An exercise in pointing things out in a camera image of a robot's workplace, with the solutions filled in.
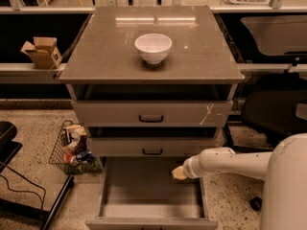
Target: black cable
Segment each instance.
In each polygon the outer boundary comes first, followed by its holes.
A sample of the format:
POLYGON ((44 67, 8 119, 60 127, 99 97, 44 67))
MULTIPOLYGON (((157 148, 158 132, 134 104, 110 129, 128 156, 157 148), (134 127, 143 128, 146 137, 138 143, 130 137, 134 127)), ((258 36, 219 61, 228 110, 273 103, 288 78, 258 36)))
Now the black cable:
MULTIPOLYGON (((0 161, 0 164, 3 165, 3 166, 5 166, 6 168, 8 168, 10 171, 16 173, 16 174, 19 175, 21 178, 23 178, 23 179, 25 179, 26 181, 28 181, 30 184, 32 184, 32 185, 34 185, 34 186, 40 188, 40 189, 44 192, 43 198, 41 198, 41 196, 38 195, 38 197, 40 198, 40 202, 41 202, 41 210, 43 210, 44 201, 45 201, 45 196, 46 196, 46 190, 45 190, 43 187, 40 187, 39 185, 35 184, 34 182, 32 182, 31 180, 29 180, 28 178, 26 178, 26 177, 25 177, 24 175, 22 175, 21 173, 19 173, 19 172, 17 172, 16 170, 12 169, 10 166, 6 165, 5 163, 3 163, 3 162, 0 161)), ((9 181, 8 181, 8 180, 7 180, 7 186, 8 186, 8 189, 9 189, 9 190, 11 190, 11 191, 14 192, 14 190, 12 190, 12 189, 9 188, 9 181)), ((37 193, 32 192, 32 191, 23 191, 23 193, 26 193, 26 192, 28 192, 28 193, 31 192, 31 193, 34 193, 34 194, 37 195, 37 193)))
POLYGON ((43 207, 43 205, 42 205, 43 202, 42 202, 42 198, 41 198, 41 196, 40 196, 39 194, 37 194, 36 192, 33 192, 33 191, 15 190, 15 189, 12 189, 12 188, 10 188, 9 180, 8 180, 4 175, 2 175, 2 174, 0 174, 0 176, 1 176, 2 178, 5 179, 5 181, 7 182, 7 187, 8 187, 8 189, 9 189, 10 191, 12 191, 12 192, 14 192, 14 193, 28 193, 28 194, 34 194, 34 195, 38 196, 38 197, 39 197, 39 200, 40 200, 40 204, 41 204, 41 209, 42 209, 42 207, 43 207))

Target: speckled floor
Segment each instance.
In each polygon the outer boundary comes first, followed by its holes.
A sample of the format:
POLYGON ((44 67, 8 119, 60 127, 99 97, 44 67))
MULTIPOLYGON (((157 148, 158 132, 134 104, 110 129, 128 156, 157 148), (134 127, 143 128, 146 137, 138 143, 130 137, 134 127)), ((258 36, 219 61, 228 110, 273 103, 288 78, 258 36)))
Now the speckled floor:
MULTIPOLYGON (((71 109, 57 103, 46 102, 7 102, 0 103, 0 120, 9 121, 18 129, 14 141, 23 147, 11 161, 10 166, 27 178, 44 187, 47 191, 44 209, 49 210, 56 199, 65 173, 49 164, 49 157, 57 141, 60 127, 65 120, 77 122, 71 109)), ((234 142, 238 145, 265 145, 265 138, 243 126, 232 126, 234 142)), ((221 144, 224 136, 220 134, 221 144)), ((16 190, 39 191, 8 169, 2 174, 16 190)), ((84 222, 99 214, 101 202, 102 174, 83 174, 75 176, 75 185, 61 205, 50 229, 88 229, 84 222)), ((260 213, 253 211, 249 201, 261 196, 263 182, 237 174, 208 174, 204 178, 204 188, 211 220, 219 222, 219 230, 258 229, 260 213)), ((0 197, 40 207, 36 195, 12 193, 7 190, 5 180, 0 178, 0 197)), ((39 229, 32 220, 20 221, 0 214, 0 229, 39 229)))

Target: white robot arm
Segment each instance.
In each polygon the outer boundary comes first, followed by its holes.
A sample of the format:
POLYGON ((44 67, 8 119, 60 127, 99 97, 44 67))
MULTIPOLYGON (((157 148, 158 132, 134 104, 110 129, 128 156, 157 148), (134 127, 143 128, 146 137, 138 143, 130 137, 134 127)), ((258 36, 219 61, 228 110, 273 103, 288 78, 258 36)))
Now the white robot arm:
POLYGON ((307 229, 307 133, 288 137, 273 152, 206 149, 173 170, 173 177, 205 173, 238 173, 265 181, 260 230, 307 229))

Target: countertop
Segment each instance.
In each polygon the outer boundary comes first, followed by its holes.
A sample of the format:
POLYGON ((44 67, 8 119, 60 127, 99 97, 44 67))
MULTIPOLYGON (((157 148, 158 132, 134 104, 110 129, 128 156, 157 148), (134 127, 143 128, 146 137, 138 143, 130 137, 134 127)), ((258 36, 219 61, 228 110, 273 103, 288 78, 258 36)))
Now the countertop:
POLYGON ((67 84, 228 84, 243 79, 207 6, 99 7, 59 81, 67 84), (134 47, 137 37, 159 33, 173 46, 151 66, 134 47))

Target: small box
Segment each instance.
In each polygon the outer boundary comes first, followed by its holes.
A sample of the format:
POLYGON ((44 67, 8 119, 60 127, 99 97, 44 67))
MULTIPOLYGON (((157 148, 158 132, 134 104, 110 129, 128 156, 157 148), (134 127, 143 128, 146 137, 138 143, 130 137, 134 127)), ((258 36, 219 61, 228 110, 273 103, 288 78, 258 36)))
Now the small box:
POLYGON ((59 68, 62 56, 57 47, 57 39, 54 37, 34 37, 34 44, 26 41, 21 52, 26 54, 36 68, 59 68))

